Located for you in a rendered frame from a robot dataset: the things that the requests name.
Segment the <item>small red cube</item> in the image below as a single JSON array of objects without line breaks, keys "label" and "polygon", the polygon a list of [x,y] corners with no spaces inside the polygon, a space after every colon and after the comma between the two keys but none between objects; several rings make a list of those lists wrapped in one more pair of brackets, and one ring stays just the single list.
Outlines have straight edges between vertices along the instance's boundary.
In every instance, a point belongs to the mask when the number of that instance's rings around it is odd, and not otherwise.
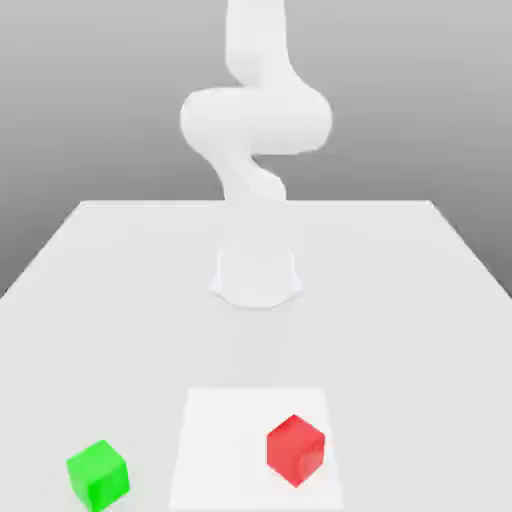
[{"label": "small red cube", "polygon": [[325,434],[298,415],[291,415],[266,438],[267,465],[294,487],[324,462]]}]

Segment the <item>small green cube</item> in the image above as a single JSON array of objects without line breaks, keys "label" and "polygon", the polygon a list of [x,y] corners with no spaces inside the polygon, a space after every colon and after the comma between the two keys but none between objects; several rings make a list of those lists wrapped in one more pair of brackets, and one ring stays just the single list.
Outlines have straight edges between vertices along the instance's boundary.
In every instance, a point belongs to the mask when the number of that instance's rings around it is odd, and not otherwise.
[{"label": "small green cube", "polygon": [[106,441],[66,461],[71,488],[87,512],[102,512],[130,491],[125,459]]}]

